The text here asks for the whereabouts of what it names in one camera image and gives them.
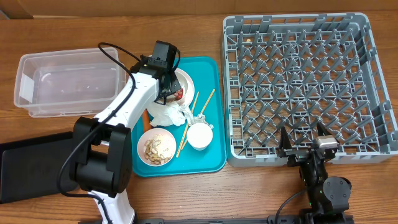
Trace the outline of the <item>orange carrot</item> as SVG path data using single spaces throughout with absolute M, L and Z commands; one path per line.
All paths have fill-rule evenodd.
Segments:
M 144 110 L 144 112 L 142 113 L 142 122 L 143 122 L 144 132 L 147 132 L 148 130 L 152 129 L 152 126 L 150 124 L 149 113 L 147 110 Z

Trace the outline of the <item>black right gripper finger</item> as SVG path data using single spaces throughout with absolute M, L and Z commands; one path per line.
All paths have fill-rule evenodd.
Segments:
M 287 134 L 286 128 L 283 126 L 280 129 L 280 141 L 279 141 L 279 149 L 291 149 L 292 145 L 290 143 L 289 136 Z
M 318 136 L 329 136 L 329 135 L 331 135 L 329 130 L 327 130 L 327 128 L 321 122 L 317 123 L 317 133 L 318 133 Z

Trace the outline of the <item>white paper cup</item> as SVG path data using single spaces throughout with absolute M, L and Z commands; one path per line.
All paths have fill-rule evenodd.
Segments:
M 196 123 L 188 128 L 187 141 L 197 151 L 202 151 L 209 146 L 213 139 L 213 131 L 205 123 Z

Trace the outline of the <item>red snack wrapper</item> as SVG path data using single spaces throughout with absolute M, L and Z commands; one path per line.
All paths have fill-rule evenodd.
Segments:
M 183 88 L 177 90 L 177 91 L 174 93 L 174 97 L 175 97 L 175 100 L 176 100 L 176 101 L 180 100 L 180 99 L 183 97 Z

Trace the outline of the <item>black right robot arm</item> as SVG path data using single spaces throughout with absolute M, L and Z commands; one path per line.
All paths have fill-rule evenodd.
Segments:
M 269 217 L 269 223 L 313 223 L 313 224 L 350 224 L 352 216 L 345 215 L 349 209 L 351 182 L 344 177 L 329 176 L 325 162 L 335 158 L 340 142 L 324 125 L 317 123 L 318 136 L 312 144 L 302 150 L 294 150 L 287 131 L 280 130 L 279 157 L 287 158 L 289 167 L 299 166 L 300 178 L 305 188 L 289 197 L 277 210 L 275 217 Z M 295 197 L 306 193 L 310 207 L 299 211 L 296 216 L 281 216 L 282 209 Z

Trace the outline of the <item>peanuts and rice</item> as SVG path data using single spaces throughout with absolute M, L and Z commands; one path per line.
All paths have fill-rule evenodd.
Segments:
M 156 134 L 144 143 L 144 157 L 153 166 L 160 166 L 173 158 L 176 144 L 173 137 Z

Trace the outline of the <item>foil wrapper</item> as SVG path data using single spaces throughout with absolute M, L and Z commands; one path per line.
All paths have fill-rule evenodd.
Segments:
M 187 105 L 182 105 L 180 111 L 183 113 L 189 126 L 192 126 L 197 123 L 202 123 L 202 124 L 208 125 L 211 129 L 214 128 L 214 126 L 212 124 L 209 124 L 206 121 L 205 115 L 203 115 L 202 113 L 199 113 L 197 116 L 194 116 L 191 109 Z

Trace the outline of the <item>pink bowl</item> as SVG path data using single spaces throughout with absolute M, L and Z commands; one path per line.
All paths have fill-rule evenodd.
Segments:
M 154 128 L 146 131 L 137 143 L 140 160 L 151 167 L 169 163 L 177 152 L 174 136 L 166 129 Z

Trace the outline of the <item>white napkin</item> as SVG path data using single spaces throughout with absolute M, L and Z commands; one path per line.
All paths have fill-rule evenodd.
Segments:
M 179 105 L 175 101 L 166 105 L 151 103 L 147 107 L 148 113 L 153 117 L 150 125 L 153 127 L 181 126 L 186 120 L 183 113 L 186 109 L 186 105 Z

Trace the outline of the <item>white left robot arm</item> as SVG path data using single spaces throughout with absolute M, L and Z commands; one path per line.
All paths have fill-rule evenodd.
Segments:
M 79 118 L 73 127 L 73 150 L 61 171 L 92 198 L 101 223 L 136 223 L 126 188 L 132 173 L 131 131 L 144 110 L 165 101 L 181 88 L 175 71 L 180 51 L 158 40 L 152 55 L 141 55 L 125 69 L 127 83 L 117 97 L 94 118 Z

